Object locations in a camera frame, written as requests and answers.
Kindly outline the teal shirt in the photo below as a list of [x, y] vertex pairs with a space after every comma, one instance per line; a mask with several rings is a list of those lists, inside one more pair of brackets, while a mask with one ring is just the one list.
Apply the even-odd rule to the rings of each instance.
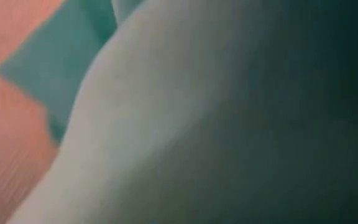
[[61, 142], [80, 83], [96, 54], [143, 0], [64, 0], [0, 64], [0, 75], [47, 109]]

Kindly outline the cream white shirt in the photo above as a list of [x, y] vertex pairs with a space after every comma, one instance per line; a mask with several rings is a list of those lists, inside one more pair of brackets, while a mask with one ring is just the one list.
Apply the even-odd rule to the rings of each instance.
[[146, 0], [7, 224], [358, 224], [358, 0]]

